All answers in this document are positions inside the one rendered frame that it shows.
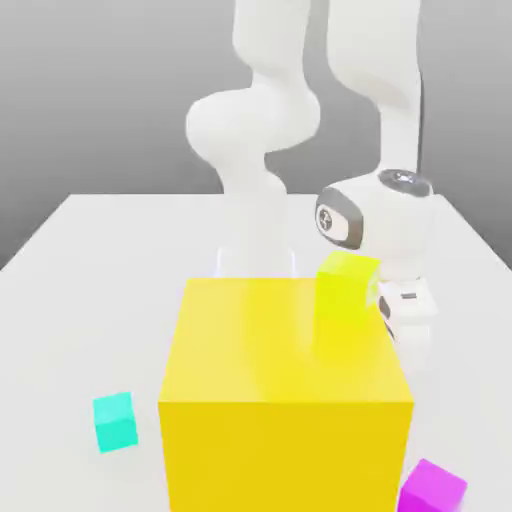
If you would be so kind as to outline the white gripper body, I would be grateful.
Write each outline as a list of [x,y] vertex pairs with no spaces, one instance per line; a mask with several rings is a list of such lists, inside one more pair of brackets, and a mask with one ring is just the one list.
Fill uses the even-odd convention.
[[397,323],[394,326],[394,346],[404,371],[420,371],[431,347],[431,324]]

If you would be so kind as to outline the small lime cube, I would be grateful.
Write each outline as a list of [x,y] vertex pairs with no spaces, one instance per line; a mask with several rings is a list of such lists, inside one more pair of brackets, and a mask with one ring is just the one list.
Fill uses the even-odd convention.
[[382,323],[376,306],[380,261],[333,251],[315,279],[314,326],[317,340],[334,347],[374,335]]

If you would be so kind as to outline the small magenta cube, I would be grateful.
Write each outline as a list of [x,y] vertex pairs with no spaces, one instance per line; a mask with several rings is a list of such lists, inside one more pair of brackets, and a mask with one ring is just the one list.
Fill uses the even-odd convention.
[[466,480],[421,459],[401,488],[397,512],[459,512]]

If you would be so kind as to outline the small cyan cube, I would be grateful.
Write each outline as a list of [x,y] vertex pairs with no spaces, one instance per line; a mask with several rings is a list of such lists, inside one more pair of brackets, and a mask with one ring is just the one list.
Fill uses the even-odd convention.
[[99,451],[108,453],[139,442],[130,392],[95,398],[93,417]]

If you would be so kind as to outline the large yellow box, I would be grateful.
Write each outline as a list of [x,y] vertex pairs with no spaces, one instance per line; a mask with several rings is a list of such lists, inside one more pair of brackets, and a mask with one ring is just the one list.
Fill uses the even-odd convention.
[[394,512],[414,401],[382,323],[317,340],[315,279],[195,278],[158,401],[171,512]]

